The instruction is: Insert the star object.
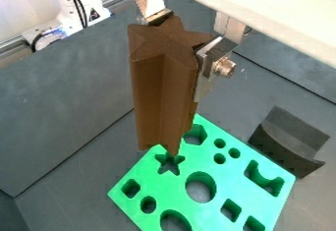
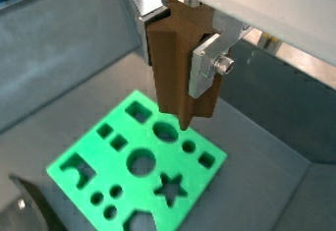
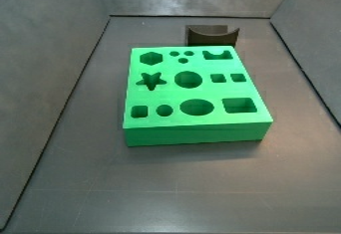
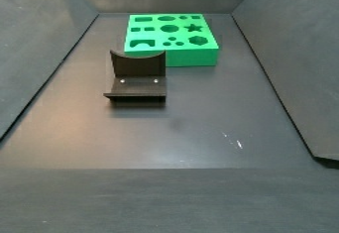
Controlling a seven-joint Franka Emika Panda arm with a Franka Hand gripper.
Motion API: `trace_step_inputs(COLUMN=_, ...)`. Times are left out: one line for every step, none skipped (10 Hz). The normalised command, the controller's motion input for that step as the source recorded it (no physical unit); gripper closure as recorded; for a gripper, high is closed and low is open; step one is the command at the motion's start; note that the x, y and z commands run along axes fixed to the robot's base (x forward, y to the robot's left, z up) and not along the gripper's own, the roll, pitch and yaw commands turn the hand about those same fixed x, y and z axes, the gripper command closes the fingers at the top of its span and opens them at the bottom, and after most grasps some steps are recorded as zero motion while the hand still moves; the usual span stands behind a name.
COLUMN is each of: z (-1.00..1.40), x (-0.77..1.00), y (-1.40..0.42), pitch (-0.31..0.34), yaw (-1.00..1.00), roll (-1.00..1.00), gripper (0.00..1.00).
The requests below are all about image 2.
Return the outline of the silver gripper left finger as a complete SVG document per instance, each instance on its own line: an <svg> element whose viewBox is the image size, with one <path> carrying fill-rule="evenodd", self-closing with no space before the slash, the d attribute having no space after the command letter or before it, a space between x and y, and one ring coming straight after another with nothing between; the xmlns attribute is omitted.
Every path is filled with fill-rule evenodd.
<svg viewBox="0 0 336 231"><path fill-rule="evenodd" d="M167 13L167 7L163 5L161 0L129 0L129 3L135 12L135 23L141 39L144 62L151 66L147 26Z"/></svg>

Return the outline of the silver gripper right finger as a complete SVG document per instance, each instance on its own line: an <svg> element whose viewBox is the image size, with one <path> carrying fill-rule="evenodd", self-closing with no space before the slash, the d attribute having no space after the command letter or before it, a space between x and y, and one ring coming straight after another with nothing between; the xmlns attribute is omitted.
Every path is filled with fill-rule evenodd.
<svg viewBox="0 0 336 231"><path fill-rule="evenodd" d="M215 11L212 16L212 34L196 47L192 54L192 69L189 78L189 96L199 98L211 88L216 74L227 75L232 69L233 60L228 57L228 49L247 35L252 27Z"/></svg>

